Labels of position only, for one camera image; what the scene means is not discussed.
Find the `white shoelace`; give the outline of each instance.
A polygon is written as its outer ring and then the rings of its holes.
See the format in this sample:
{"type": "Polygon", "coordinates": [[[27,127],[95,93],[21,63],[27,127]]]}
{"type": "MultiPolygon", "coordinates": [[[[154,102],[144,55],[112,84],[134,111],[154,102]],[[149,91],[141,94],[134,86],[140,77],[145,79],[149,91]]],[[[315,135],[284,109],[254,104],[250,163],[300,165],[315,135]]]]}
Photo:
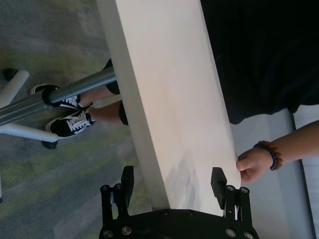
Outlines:
{"type": "Polygon", "coordinates": [[[85,111],[82,111],[79,116],[76,116],[76,117],[75,116],[68,116],[65,119],[68,119],[66,122],[67,122],[71,132],[80,129],[79,131],[76,132],[76,133],[79,133],[79,132],[85,130],[85,128],[87,126],[91,126],[90,122],[88,122],[88,120],[86,119],[85,111]]]}
{"type": "Polygon", "coordinates": [[[69,104],[71,104],[71,105],[73,105],[75,107],[78,107],[78,103],[76,102],[77,99],[78,99],[77,96],[72,96],[72,97],[67,98],[67,99],[65,99],[63,101],[65,101],[66,103],[69,103],[69,104]]]}

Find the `beaded bracelet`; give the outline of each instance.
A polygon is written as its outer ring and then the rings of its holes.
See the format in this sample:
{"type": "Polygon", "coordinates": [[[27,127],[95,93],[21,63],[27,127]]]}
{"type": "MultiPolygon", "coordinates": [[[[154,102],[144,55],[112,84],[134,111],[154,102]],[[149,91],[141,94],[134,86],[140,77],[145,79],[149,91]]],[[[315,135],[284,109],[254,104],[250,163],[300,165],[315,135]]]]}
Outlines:
{"type": "Polygon", "coordinates": [[[278,152],[278,149],[268,141],[259,141],[254,145],[254,148],[263,148],[267,150],[271,157],[273,158],[273,165],[270,167],[270,170],[278,170],[283,165],[283,159],[281,158],[282,154],[278,152]]]}

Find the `screw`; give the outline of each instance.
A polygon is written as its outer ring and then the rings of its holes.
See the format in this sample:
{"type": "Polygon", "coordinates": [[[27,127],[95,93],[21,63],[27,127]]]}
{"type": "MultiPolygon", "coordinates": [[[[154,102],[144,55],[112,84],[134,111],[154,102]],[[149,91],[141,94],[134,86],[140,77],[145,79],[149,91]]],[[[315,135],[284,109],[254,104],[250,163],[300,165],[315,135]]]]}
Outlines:
{"type": "Polygon", "coordinates": [[[103,186],[103,187],[102,187],[102,191],[108,191],[109,189],[110,189],[109,186],[103,186]]]}
{"type": "Polygon", "coordinates": [[[186,215],[193,216],[194,212],[192,210],[187,210],[186,215]]]}
{"type": "Polygon", "coordinates": [[[122,186],[121,184],[118,184],[118,185],[115,186],[115,188],[116,188],[117,190],[121,190],[122,187],[123,187],[123,186],[122,186]]]}
{"type": "Polygon", "coordinates": [[[247,189],[247,188],[242,188],[241,191],[242,191],[243,193],[248,193],[248,189],[247,189]]]}
{"type": "Polygon", "coordinates": [[[107,230],[103,232],[103,237],[104,238],[111,238],[113,236],[113,232],[111,230],[107,230]]]}
{"type": "Polygon", "coordinates": [[[245,235],[245,238],[247,239],[254,239],[254,236],[251,235],[250,233],[245,233],[244,235],[245,235]]]}
{"type": "Polygon", "coordinates": [[[234,187],[232,187],[232,186],[227,186],[227,189],[228,189],[229,191],[234,191],[234,187]]]}
{"type": "Polygon", "coordinates": [[[168,211],[167,211],[167,210],[162,210],[162,211],[161,211],[161,214],[162,214],[163,216],[167,216],[167,215],[168,215],[168,211]]]}
{"type": "Polygon", "coordinates": [[[230,229],[230,228],[226,229],[226,234],[227,234],[229,237],[231,237],[231,238],[236,237],[235,231],[232,230],[232,229],[230,229]]]}
{"type": "Polygon", "coordinates": [[[132,229],[130,227],[123,227],[121,232],[122,232],[122,235],[128,236],[129,234],[132,233],[132,229]]]}

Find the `human hand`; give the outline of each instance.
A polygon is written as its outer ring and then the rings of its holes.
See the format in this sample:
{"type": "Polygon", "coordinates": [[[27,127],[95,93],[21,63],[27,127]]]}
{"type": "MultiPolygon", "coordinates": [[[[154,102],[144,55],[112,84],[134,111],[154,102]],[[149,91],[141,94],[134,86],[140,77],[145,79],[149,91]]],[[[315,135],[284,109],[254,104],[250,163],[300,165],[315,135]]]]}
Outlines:
{"type": "Polygon", "coordinates": [[[270,153],[262,148],[252,148],[238,157],[237,169],[242,183],[252,183],[273,165],[270,153]]]}

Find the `gray carpet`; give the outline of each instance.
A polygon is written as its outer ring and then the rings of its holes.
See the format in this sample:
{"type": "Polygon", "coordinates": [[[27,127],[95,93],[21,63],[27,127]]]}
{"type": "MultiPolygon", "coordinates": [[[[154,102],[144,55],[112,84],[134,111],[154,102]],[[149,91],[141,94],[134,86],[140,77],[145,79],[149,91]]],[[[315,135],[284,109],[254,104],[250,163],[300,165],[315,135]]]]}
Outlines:
{"type": "MultiPolygon", "coordinates": [[[[0,68],[30,72],[15,101],[33,85],[67,85],[109,59],[94,0],[0,0],[0,32],[0,68]]],[[[1,89],[5,85],[0,78],[1,89]]],[[[43,129],[64,114],[56,109],[19,123],[43,129]]],[[[96,123],[53,151],[36,140],[0,135],[0,238],[98,238],[100,186],[118,182],[125,165],[136,166],[131,214],[150,211],[128,127],[96,123]]]]}

